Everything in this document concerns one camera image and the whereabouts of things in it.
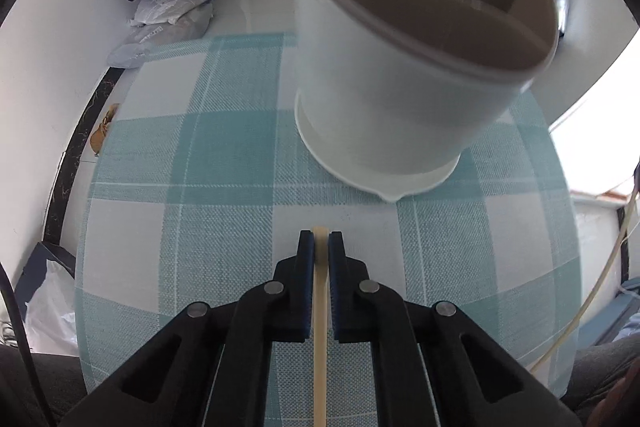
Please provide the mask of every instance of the person's leg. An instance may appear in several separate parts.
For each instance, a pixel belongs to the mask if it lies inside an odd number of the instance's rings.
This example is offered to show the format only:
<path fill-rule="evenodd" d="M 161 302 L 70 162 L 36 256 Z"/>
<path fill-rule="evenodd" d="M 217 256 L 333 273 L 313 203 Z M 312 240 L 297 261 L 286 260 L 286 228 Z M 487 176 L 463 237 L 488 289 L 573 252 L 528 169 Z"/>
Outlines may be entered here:
<path fill-rule="evenodd" d="M 637 357 L 640 357 L 640 335 L 581 349 L 576 354 L 569 387 L 562 401 L 585 425 L 593 409 L 626 375 Z"/>
<path fill-rule="evenodd" d="M 77 357 L 33 354 L 42 388 L 56 421 L 59 421 L 76 403 L 86 396 L 80 360 Z M 0 403 L 20 415 L 18 421 L 29 421 L 28 426 L 46 423 L 31 390 L 20 352 L 15 347 L 0 345 Z"/>

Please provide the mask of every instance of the white saucer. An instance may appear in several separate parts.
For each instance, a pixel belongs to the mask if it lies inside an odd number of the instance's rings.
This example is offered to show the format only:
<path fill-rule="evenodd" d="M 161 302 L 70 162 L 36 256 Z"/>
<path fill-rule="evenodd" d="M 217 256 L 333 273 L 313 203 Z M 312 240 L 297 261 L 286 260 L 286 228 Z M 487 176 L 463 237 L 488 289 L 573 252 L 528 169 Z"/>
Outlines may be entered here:
<path fill-rule="evenodd" d="M 458 165 L 460 156 L 446 165 L 419 174 L 386 174 L 354 163 L 347 155 L 337 153 L 311 126 L 300 103 L 300 92 L 295 102 L 296 125 L 302 141 L 318 163 L 340 181 L 365 192 L 378 195 L 387 203 L 395 203 L 404 196 L 412 196 L 437 187 Z"/>

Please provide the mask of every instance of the cable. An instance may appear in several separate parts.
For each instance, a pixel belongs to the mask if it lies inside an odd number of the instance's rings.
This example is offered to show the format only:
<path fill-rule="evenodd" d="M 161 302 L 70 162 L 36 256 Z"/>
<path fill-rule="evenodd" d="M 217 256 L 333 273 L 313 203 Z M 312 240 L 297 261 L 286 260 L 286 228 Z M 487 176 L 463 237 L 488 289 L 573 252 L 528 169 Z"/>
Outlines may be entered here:
<path fill-rule="evenodd" d="M 15 300 L 14 289 L 11 286 L 9 277 L 7 277 L 4 267 L 0 263 L 0 293 L 6 310 L 9 313 L 9 320 L 14 328 L 15 338 L 18 341 L 18 350 L 20 350 L 20 356 L 24 362 L 24 367 L 27 370 L 29 382 L 33 389 L 33 394 L 36 397 L 40 411 L 44 416 L 49 427 L 56 427 L 56 421 L 53 418 L 53 413 L 47 402 L 47 397 L 44 395 L 40 379 L 36 372 L 36 366 L 33 363 L 33 357 L 31 356 L 31 350 L 29 349 L 29 341 L 27 340 L 27 334 L 24 331 L 24 325 L 22 323 L 22 317 L 20 317 L 20 309 L 18 308 L 18 302 Z"/>
<path fill-rule="evenodd" d="M 629 200 L 625 208 L 625 219 L 622 221 L 622 225 L 620 226 L 620 233 L 618 234 L 618 238 L 616 239 L 616 242 L 613 245 L 613 250 L 611 250 L 611 254 L 609 255 L 609 258 L 607 259 L 607 264 L 605 264 L 604 268 L 602 269 L 602 273 L 600 274 L 600 277 L 598 277 L 598 280 L 596 281 L 595 286 L 587 296 L 586 300 L 583 302 L 582 306 L 580 306 L 580 309 L 578 310 L 575 317 L 572 318 L 572 321 L 569 323 L 566 329 L 562 332 L 562 335 L 558 337 L 558 339 L 552 344 L 551 347 L 549 347 L 546 353 L 542 355 L 542 357 L 540 357 L 540 359 L 531 367 L 531 370 L 530 370 L 531 373 L 535 373 L 540 368 L 540 366 L 551 357 L 553 352 L 556 349 L 558 349 L 558 347 L 565 340 L 567 340 L 569 335 L 575 330 L 576 326 L 580 323 L 580 319 L 584 315 L 584 312 L 587 311 L 587 308 L 590 306 L 591 302 L 593 301 L 596 294 L 600 290 L 600 287 L 604 283 L 604 280 L 607 278 L 607 275 L 609 274 L 609 271 L 613 266 L 613 261 L 615 261 L 616 256 L 620 251 L 620 246 L 624 241 L 626 229 L 629 226 L 629 221 L 631 220 L 631 215 L 632 215 L 631 211 L 634 205 L 636 204 L 636 196 L 638 195 L 638 185 L 639 185 L 638 183 L 635 183 L 634 190 L 631 193 L 631 199 Z"/>

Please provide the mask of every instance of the tiled floor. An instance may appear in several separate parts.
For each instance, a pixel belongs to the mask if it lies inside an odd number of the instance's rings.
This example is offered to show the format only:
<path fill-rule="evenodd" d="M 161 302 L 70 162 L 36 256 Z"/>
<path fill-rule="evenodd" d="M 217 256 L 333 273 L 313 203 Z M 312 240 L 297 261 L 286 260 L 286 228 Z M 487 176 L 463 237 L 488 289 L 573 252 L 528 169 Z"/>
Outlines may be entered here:
<path fill-rule="evenodd" d="M 213 7 L 214 16 L 205 38 L 238 33 L 287 32 L 294 29 L 293 0 L 213 0 Z M 137 73 L 138 70 L 123 73 L 107 99 L 93 131 L 112 103 L 124 101 Z M 78 250 L 82 215 L 97 160 L 87 141 L 69 195 L 60 238 L 60 245 L 73 254 Z"/>

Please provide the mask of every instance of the table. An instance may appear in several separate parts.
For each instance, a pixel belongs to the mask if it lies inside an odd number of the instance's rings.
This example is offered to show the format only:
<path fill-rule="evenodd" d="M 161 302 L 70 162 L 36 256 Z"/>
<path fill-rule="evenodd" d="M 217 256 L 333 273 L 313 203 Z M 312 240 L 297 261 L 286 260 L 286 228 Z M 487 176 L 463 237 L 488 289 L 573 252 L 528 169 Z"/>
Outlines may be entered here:
<path fill-rule="evenodd" d="M 301 229 L 406 299 L 448 299 L 520 363 L 580 305 L 574 214 L 540 109 L 523 93 L 449 180 L 395 204 L 325 172 L 296 132 L 295 38 L 249 34 L 158 48 L 104 144 L 78 251 L 76 321 L 92 390 L 192 301 L 238 299 L 295 254 Z M 575 337 L 538 375 L 564 393 Z M 375 425 L 369 349 L 328 353 L 331 425 Z M 275 344 L 268 426 L 311 425 L 312 345 Z"/>

